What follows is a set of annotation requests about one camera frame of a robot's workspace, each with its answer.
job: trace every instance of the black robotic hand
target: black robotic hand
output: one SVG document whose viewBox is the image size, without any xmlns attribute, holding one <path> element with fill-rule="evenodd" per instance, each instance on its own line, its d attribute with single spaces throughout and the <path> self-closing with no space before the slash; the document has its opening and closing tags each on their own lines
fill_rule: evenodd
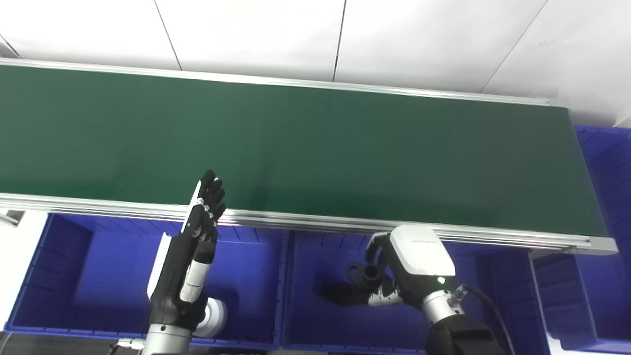
<svg viewBox="0 0 631 355">
<path fill-rule="evenodd" d="M 171 240 L 151 295 L 150 324 L 194 331 L 204 318 L 203 280 L 215 257 L 217 222 L 226 206 L 222 181 L 212 170 L 199 180 L 182 231 Z"/>
</svg>

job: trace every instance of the robot finger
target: robot finger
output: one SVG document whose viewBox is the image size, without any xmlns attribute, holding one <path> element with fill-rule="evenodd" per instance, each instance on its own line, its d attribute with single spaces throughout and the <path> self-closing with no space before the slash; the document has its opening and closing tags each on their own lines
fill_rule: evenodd
<svg viewBox="0 0 631 355">
<path fill-rule="evenodd" d="M 215 222 L 219 221 L 219 218 L 221 218 L 221 216 L 223 215 L 225 211 L 226 211 L 225 203 L 221 202 L 219 205 L 217 205 L 215 212 L 213 212 L 213 219 L 215 220 Z"/>
<path fill-rule="evenodd" d="M 206 200 L 206 196 L 208 195 L 208 190 L 210 189 L 211 185 L 215 182 L 216 179 L 217 179 L 217 176 L 215 175 L 214 171 L 212 170 L 206 171 L 206 174 L 204 174 L 204 176 L 199 180 L 199 184 L 201 188 L 199 189 L 197 198 L 202 198 Z"/>
<path fill-rule="evenodd" d="M 370 237 L 366 247 L 366 262 L 372 263 L 377 256 L 377 251 L 381 248 L 383 241 L 388 237 L 388 232 L 377 232 Z"/>
</svg>

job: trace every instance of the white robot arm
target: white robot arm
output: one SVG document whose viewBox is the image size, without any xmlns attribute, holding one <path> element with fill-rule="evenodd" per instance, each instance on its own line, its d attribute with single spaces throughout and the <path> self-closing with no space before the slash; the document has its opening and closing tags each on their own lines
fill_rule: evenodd
<svg viewBox="0 0 631 355">
<path fill-rule="evenodd" d="M 491 330 L 466 315 L 460 305 L 468 291 L 486 302 L 490 299 L 474 287 L 457 287 L 454 262 L 433 230 L 405 225 L 375 233 L 366 249 L 366 262 L 348 265 L 351 282 L 327 285 L 320 295 L 341 306 L 405 303 L 423 311 L 431 325 L 425 346 L 428 355 L 505 355 Z M 386 275 L 386 267 L 394 278 Z M 507 332 L 506 336 L 514 355 Z"/>
</svg>

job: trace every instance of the metal bracket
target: metal bracket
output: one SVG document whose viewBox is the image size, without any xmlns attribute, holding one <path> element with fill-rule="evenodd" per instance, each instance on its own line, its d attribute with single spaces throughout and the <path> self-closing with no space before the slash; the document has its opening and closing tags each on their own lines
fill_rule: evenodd
<svg viewBox="0 0 631 355">
<path fill-rule="evenodd" d="M 0 193 L 0 207 L 39 210 L 45 212 L 102 215 L 182 222 L 187 205 L 161 205 L 84 198 L 51 197 Z M 580 253 L 609 255 L 618 252 L 615 241 L 609 237 L 580 236 L 518 229 L 457 226 L 403 220 L 376 220 L 321 215 L 288 214 L 281 212 L 228 209 L 219 224 L 299 231 L 337 232 L 371 235 L 391 231 L 402 224 L 428 227 L 442 241 L 489 244 L 518 248 L 550 250 L 554 253 Z"/>
</svg>

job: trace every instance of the silver metal cylinder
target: silver metal cylinder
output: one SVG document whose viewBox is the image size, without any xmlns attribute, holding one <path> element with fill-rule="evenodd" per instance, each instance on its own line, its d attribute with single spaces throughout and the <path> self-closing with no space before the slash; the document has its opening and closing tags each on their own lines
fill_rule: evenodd
<svg viewBox="0 0 631 355">
<path fill-rule="evenodd" d="M 144 341 L 142 355 L 185 354 L 191 343 L 191 331 L 173 325 L 152 324 Z"/>
<path fill-rule="evenodd" d="M 450 297 L 451 292 L 445 292 L 443 290 L 432 292 L 423 299 L 423 313 L 432 325 L 448 316 L 464 314 L 460 304 L 456 304 L 455 306 L 449 305 Z"/>
</svg>

